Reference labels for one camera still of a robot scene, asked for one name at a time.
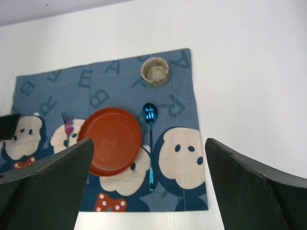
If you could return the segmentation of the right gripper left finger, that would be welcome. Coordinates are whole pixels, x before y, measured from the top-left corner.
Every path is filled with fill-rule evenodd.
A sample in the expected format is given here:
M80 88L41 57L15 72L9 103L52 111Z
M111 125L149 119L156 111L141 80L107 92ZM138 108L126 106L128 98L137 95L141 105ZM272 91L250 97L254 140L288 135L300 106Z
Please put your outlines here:
M90 138L0 175L2 230L72 230L92 163Z

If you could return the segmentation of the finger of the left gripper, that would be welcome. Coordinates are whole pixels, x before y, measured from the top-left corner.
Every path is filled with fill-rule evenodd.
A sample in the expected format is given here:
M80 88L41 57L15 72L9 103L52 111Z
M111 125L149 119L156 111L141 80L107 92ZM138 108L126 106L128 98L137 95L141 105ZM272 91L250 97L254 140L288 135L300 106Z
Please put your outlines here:
M15 134L20 113L4 115L0 117L0 139L10 140Z

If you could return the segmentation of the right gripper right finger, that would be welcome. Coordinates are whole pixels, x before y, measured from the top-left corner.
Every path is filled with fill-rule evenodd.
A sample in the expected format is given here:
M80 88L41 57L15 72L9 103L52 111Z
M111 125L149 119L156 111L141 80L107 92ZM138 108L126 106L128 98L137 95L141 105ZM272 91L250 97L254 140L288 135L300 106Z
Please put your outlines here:
M209 138L207 163L226 230L305 230L307 180Z

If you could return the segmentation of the iridescent purple fork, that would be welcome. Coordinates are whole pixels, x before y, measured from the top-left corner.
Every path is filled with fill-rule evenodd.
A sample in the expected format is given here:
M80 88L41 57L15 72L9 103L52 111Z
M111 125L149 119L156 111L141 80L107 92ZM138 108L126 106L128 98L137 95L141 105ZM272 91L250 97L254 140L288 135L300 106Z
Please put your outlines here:
M73 118L72 118L72 115L70 114L70 112L68 112L68 111L62 111L61 116L62 116L63 124L64 124L64 127L65 127L65 134L67 136L67 138L66 138L66 141L67 141L66 148L68 148L70 136L74 131Z

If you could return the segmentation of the red plate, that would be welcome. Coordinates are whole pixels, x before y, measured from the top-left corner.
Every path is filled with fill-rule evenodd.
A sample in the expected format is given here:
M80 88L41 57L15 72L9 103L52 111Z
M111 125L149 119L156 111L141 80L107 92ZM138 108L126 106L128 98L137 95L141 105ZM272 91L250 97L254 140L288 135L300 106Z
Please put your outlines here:
M77 141L86 138L94 143L90 172L97 176L113 176L126 170L137 158L142 143L137 119L119 107L91 114L81 126Z

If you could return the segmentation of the blue cartoon placemat cloth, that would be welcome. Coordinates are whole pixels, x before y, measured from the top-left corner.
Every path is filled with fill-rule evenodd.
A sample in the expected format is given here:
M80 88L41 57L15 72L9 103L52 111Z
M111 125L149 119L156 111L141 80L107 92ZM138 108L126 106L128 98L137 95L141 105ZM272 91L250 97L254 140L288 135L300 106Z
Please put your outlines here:
M66 149L62 111L72 115L75 144L85 120L106 107L119 107L138 121L142 144L137 159L114 176L89 173L81 211L172 212L207 210L201 136L193 93L189 49L157 53L169 65L162 87L149 85L141 67L151 55L19 76L12 112L20 113L15 134L0 144L0 171L20 169ZM146 103L155 105L150 150ZM149 191L153 154L154 190Z

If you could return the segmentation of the blue metallic spoon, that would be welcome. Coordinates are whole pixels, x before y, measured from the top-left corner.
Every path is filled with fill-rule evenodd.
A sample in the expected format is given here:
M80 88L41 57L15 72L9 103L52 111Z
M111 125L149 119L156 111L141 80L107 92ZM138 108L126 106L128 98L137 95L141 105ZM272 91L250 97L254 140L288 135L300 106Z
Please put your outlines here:
M153 149L153 125L157 121L158 112L154 104L146 103L142 108L142 116L146 124L149 126L150 150ZM153 154L150 152L150 168L149 168L149 191L154 190L154 170L153 170Z

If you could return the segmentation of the speckled ceramic cup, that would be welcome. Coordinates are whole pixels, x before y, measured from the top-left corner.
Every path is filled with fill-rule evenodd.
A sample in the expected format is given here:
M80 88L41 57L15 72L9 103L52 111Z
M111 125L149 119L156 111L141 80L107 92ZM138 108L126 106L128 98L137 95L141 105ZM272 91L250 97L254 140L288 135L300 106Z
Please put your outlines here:
M169 80L169 65L161 57L151 57L141 67L142 78L153 87L162 87Z

